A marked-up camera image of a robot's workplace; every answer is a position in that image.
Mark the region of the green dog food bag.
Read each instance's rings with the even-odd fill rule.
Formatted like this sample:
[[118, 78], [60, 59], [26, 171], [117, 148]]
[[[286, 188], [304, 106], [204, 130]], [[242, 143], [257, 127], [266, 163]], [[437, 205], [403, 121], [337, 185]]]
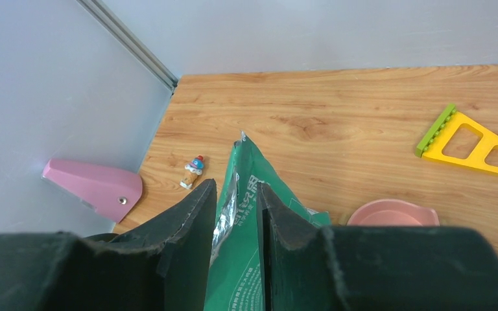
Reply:
[[331, 224], [327, 212], [306, 208], [245, 133], [231, 150], [217, 203], [205, 311], [263, 310], [256, 192], [269, 184], [281, 201], [316, 227]]

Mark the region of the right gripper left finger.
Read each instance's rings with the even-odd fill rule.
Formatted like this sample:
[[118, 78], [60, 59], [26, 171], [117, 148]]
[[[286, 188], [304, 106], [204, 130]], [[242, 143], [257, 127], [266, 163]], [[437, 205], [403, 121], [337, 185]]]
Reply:
[[202, 310], [217, 184], [109, 241], [0, 234], [0, 310]]

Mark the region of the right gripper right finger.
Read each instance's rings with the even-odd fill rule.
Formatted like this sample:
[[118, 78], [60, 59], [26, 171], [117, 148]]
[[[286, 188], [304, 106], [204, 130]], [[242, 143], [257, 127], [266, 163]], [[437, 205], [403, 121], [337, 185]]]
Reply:
[[498, 310], [498, 257], [465, 227], [316, 227], [257, 186], [265, 310]]

